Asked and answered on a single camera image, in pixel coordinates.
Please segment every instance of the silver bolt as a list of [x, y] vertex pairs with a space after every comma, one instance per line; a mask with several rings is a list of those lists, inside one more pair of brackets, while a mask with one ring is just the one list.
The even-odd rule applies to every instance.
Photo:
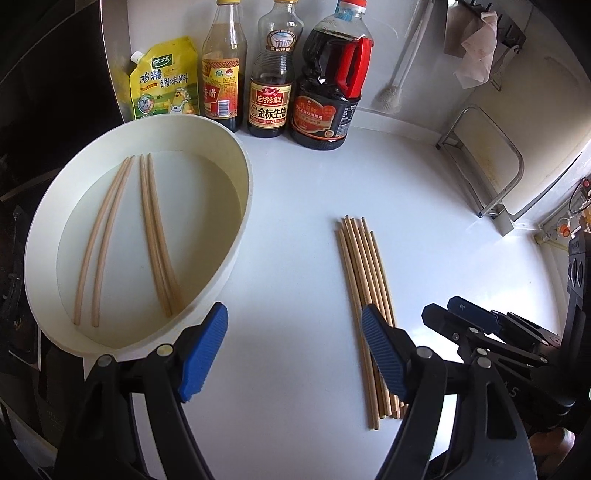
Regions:
[[433, 356], [433, 350], [426, 346], [420, 346], [417, 348], [417, 355], [421, 358], [431, 358]]
[[476, 360], [476, 363], [478, 364], [479, 367], [482, 367], [482, 368], [492, 367], [492, 362], [485, 356], [479, 356], [478, 360]]
[[160, 345], [156, 349], [156, 353], [158, 354], [158, 356], [169, 356], [171, 353], [173, 353], [173, 350], [174, 348], [172, 345], [165, 343], [164, 345]]
[[110, 355], [101, 355], [96, 363], [99, 364], [99, 367], [106, 367], [111, 364], [112, 358]]

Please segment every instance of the white table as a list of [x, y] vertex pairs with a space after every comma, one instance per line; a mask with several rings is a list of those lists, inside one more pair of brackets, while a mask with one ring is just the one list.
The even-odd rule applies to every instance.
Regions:
[[[554, 293], [529, 235], [503, 238], [465, 202], [429, 145], [352, 128], [332, 152], [241, 132], [254, 198], [236, 266], [219, 300], [228, 334], [202, 393], [184, 406], [218, 480], [370, 480], [400, 422], [368, 430], [353, 317], [335, 229], [344, 215], [376, 233], [400, 326], [459, 360], [421, 321], [460, 295], [553, 331]], [[151, 474], [165, 478], [138, 395]], [[434, 454], [453, 422], [446, 403]]]

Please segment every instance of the blue rubber pad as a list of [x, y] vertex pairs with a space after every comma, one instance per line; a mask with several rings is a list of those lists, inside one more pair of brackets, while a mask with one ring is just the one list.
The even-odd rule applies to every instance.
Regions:
[[408, 394], [405, 384], [406, 369], [386, 333], [387, 329], [393, 330], [393, 328], [388, 326], [383, 317], [374, 313], [369, 306], [363, 309], [361, 325], [371, 354], [388, 389], [402, 400], [406, 400]]
[[475, 327], [484, 330], [484, 333], [495, 333], [498, 335], [501, 331], [501, 327], [494, 313], [461, 297], [449, 299], [447, 309]]
[[201, 392], [205, 378], [228, 331], [228, 310], [216, 303], [202, 323], [203, 330], [183, 364], [183, 379], [178, 388], [182, 402]]

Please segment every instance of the green logo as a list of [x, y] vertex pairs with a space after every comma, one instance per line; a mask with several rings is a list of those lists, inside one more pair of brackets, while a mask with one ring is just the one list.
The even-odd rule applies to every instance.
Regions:
[[173, 64], [173, 54], [169, 53], [168, 55], [162, 55], [161, 57], [156, 57], [152, 59], [152, 68], [161, 69], [163, 67], [168, 67], [169, 65]]

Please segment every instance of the bottle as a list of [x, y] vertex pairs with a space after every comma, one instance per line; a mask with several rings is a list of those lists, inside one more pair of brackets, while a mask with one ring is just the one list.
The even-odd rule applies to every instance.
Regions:
[[240, 0], [217, 0], [202, 50], [204, 113], [232, 132], [242, 125], [246, 49]]
[[339, 1], [304, 45], [290, 125], [291, 136], [305, 147], [334, 150], [345, 142], [374, 46], [363, 23], [366, 3]]
[[273, 10], [259, 20], [260, 51], [252, 67], [248, 105], [248, 131], [255, 137], [277, 137], [285, 130], [296, 77], [292, 56], [304, 30], [297, 2], [275, 0]]

